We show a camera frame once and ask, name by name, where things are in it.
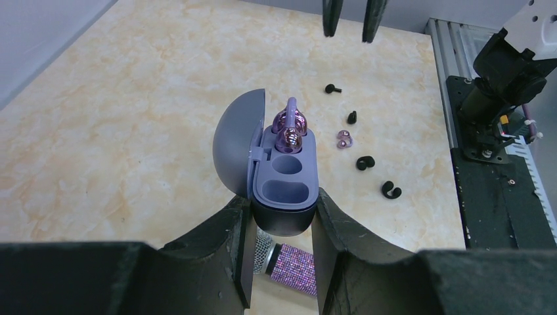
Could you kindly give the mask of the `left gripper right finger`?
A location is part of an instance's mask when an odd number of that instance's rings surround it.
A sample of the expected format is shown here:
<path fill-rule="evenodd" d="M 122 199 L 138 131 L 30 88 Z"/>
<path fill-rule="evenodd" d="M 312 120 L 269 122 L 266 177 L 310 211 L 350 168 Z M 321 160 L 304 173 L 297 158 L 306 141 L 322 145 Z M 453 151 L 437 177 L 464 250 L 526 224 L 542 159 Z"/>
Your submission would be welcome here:
<path fill-rule="evenodd" d="M 555 314 L 554 250 L 421 250 L 381 238 L 319 190 L 320 314 Z"/>

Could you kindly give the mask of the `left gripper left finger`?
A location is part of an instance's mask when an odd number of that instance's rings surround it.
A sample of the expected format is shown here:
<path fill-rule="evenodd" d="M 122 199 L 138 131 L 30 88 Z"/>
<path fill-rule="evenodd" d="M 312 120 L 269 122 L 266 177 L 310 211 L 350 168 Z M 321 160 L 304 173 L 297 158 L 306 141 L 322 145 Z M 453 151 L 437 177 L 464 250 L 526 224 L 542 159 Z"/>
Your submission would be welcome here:
<path fill-rule="evenodd" d="M 256 228 L 250 202 L 161 249 L 139 241 L 3 243 L 2 314 L 243 314 Z"/>

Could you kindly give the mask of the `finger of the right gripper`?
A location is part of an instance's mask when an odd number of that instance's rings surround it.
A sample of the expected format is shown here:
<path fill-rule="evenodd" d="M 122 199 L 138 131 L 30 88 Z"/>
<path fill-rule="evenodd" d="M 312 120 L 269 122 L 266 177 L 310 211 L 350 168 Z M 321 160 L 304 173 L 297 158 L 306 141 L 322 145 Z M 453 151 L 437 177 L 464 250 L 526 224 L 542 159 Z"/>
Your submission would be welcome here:
<path fill-rule="evenodd" d="M 387 0 L 368 0 L 363 22 L 362 42 L 372 43 L 380 26 Z"/>
<path fill-rule="evenodd" d="M 323 0 L 323 32 L 325 37 L 334 37 L 343 7 L 343 0 Z"/>

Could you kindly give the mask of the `purple earbud charging case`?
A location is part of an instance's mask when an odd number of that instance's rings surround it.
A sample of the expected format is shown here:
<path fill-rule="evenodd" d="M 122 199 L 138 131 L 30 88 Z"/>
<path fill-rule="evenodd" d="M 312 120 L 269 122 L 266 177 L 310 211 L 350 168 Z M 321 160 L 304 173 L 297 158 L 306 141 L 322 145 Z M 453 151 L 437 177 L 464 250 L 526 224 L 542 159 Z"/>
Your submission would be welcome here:
<path fill-rule="evenodd" d="M 251 201 L 262 230 L 297 236 L 308 229 L 316 211 L 316 138 L 308 128 L 299 153 L 279 152 L 272 125 L 265 125 L 265 109 L 265 89 L 249 91 L 231 102 L 213 136 L 213 164 L 231 192 Z"/>

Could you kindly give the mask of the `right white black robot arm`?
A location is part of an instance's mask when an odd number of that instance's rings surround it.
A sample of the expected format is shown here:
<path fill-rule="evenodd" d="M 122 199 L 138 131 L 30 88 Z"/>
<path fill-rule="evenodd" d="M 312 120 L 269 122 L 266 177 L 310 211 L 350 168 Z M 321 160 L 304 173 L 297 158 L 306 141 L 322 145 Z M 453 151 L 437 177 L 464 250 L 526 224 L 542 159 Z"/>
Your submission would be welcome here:
<path fill-rule="evenodd" d="M 512 136 L 500 118 L 531 102 L 556 68 L 556 2 L 528 1 L 494 33 L 473 62 L 470 78 L 458 75 L 457 50 L 446 22 L 426 25 L 435 59 L 451 153 L 474 163 L 507 164 Z"/>

